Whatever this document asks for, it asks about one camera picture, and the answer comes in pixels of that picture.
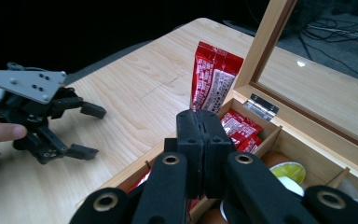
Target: finger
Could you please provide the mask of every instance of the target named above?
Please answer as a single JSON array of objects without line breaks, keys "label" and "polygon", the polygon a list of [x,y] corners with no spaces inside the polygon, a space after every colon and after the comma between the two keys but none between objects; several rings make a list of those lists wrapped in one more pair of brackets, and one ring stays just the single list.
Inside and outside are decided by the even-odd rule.
[{"label": "finger", "polygon": [[23,138],[27,129],[20,124],[0,123],[0,142]]}]

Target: lid frame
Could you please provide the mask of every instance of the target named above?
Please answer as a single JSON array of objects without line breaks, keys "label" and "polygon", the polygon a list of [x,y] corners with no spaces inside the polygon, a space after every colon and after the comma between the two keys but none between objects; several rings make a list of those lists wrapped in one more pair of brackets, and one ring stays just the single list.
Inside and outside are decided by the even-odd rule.
[{"label": "lid frame", "polygon": [[307,109],[305,106],[297,104],[258,82],[295,5],[296,0],[269,1],[254,42],[249,49],[233,88],[236,90],[243,86],[251,86],[358,146],[358,135],[350,133],[348,130]]}]

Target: red package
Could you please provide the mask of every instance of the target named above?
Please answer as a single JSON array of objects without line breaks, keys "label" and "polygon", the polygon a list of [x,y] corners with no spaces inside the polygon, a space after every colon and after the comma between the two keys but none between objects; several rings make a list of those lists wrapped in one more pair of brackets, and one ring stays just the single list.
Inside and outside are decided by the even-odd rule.
[{"label": "red package", "polygon": [[147,180],[147,178],[150,176],[150,171],[151,171],[151,169],[149,169],[146,173],[144,173],[141,176],[141,178],[139,178],[131,187],[128,188],[127,192],[130,192],[133,189],[136,189],[141,184],[143,184]]},{"label": "red package", "polygon": [[199,197],[198,199],[189,199],[189,206],[188,206],[188,211],[190,211],[191,209],[193,209],[203,198],[205,198],[205,195],[202,195],[201,197]]},{"label": "red package", "polygon": [[244,142],[242,142],[239,147],[237,147],[237,150],[249,152],[249,153],[255,153],[257,152],[257,147],[260,146],[261,142],[262,140],[257,136],[257,134],[253,133]]},{"label": "red package", "polygon": [[191,108],[217,113],[242,64],[243,58],[200,41],[194,61]]},{"label": "red package", "polygon": [[234,109],[228,110],[225,116],[221,118],[221,123],[236,148],[245,142],[252,134],[257,135],[263,131],[262,126],[246,118]]}]

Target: bolt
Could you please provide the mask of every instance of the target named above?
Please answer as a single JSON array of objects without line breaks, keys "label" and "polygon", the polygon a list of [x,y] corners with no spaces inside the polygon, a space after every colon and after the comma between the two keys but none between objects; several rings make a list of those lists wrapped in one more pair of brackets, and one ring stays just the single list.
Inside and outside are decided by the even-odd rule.
[{"label": "bolt", "polygon": [[16,78],[11,77],[11,78],[10,78],[10,83],[11,83],[11,84],[17,84]]}]

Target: hinge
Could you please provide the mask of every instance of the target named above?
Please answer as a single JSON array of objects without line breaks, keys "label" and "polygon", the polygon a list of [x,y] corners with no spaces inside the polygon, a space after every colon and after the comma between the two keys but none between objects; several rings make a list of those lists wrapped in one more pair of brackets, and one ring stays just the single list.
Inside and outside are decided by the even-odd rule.
[{"label": "hinge", "polygon": [[252,93],[251,98],[247,100],[243,106],[267,121],[272,120],[277,115],[279,110],[277,106],[267,102],[254,93]]}]

